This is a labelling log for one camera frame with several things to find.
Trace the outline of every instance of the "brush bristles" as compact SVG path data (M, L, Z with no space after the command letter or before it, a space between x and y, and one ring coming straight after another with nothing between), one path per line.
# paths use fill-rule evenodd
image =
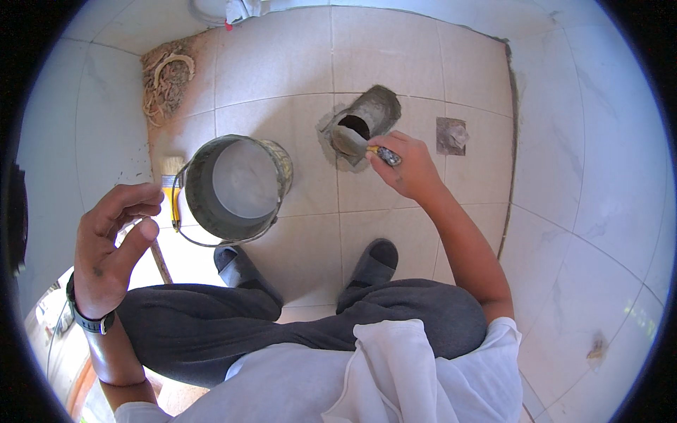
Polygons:
M165 157L162 160L162 174L176 175L185 165L185 160L180 156Z

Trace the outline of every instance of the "black slipper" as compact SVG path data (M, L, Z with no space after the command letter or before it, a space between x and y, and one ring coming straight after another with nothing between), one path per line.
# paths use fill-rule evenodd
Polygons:
M351 283L377 285L390 282L395 274L398 258L397 248L392 242L384 238L372 241L359 258Z
M217 247L214 249L214 264L228 288L237 288L244 282L256 281L260 289L270 295L276 303L284 304L282 295L265 280L242 247Z

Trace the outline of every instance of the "dust pile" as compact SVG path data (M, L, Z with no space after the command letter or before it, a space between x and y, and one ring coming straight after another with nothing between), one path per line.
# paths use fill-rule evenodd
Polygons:
M196 36L159 45L141 57L144 96L142 108L148 122L161 127L180 107L188 82L195 76L193 57Z

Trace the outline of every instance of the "wristwatch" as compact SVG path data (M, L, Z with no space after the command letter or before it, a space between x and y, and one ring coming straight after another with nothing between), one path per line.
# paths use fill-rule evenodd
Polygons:
M113 326L113 321L115 320L115 310L105 315L101 320L89 320L82 316L78 310L78 306L75 304L75 287L73 284L74 273L75 272L70 274L70 279L66 284L66 299L68 299L68 306L70 307L70 313L73 315L73 320L75 320L75 322L78 323L82 329L88 332L105 335L110 327Z

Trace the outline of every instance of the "hand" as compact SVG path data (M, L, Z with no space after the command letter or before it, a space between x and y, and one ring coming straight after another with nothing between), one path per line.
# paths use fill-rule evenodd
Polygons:
M369 145L386 147L402 157L400 165L390 167L376 154L366 153L376 173L401 195L421 204L434 198L440 190L446 190L425 142L393 131L370 139Z
M152 219L144 219L119 248L115 237L129 222L157 215L164 196L152 183L118 185L80 219L73 283L75 303L87 319L103 318L124 299L132 269L160 229Z

